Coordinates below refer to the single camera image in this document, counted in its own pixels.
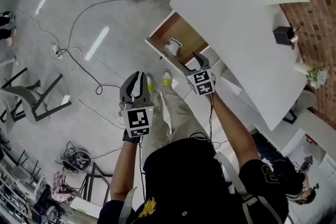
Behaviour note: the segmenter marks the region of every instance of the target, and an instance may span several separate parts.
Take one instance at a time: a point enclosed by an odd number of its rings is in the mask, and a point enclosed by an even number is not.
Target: black box
[[[279,26],[273,30],[277,44],[291,46],[290,40],[294,37],[293,28],[289,26]]]

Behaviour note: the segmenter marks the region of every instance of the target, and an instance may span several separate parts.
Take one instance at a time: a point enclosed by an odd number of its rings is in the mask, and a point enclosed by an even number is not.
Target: wooden drawer
[[[164,46],[170,43],[171,37],[183,44],[176,56],[165,53]],[[193,52],[203,53],[209,48],[205,40],[174,11],[146,39],[146,43],[178,70],[179,62],[188,65],[195,59]]]

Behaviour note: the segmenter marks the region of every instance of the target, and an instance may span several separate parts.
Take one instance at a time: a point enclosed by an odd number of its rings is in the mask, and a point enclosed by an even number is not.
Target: brick wall
[[[336,129],[336,0],[281,5],[288,21],[298,30],[303,60],[328,67],[330,78],[317,96],[314,113]]]

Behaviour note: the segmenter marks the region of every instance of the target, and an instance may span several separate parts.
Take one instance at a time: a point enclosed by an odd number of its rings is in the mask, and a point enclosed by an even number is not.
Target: small vase
[[[311,70],[311,66],[307,65],[304,62],[297,62],[295,64],[295,70],[302,74],[308,75],[308,71]]]

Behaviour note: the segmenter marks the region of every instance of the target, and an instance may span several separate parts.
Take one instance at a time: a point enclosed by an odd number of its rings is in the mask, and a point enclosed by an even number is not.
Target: backpack strap
[[[130,192],[127,193],[124,205],[122,206],[120,212],[118,224],[126,224],[128,217],[131,215],[132,201],[136,188],[137,187],[135,187],[134,189],[130,190]]]
[[[217,152],[217,154],[214,157],[216,160],[218,160],[220,163],[223,164],[225,170],[227,171],[232,184],[234,185],[236,191],[240,194],[241,198],[243,199],[243,212],[246,218],[246,221],[248,224],[253,224],[251,215],[248,211],[248,207],[253,205],[256,202],[261,202],[274,216],[274,218],[277,220],[278,224],[282,224],[281,218],[277,214],[277,212],[274,210],[274,208],[267,202],[267,200],[262,197],[258,196],[255,197],[252,194],[249,194],[243,184],[243,182],[240,180],[236,170],[232,166],[231,162],[228,160],[228,158],[221,152]]]

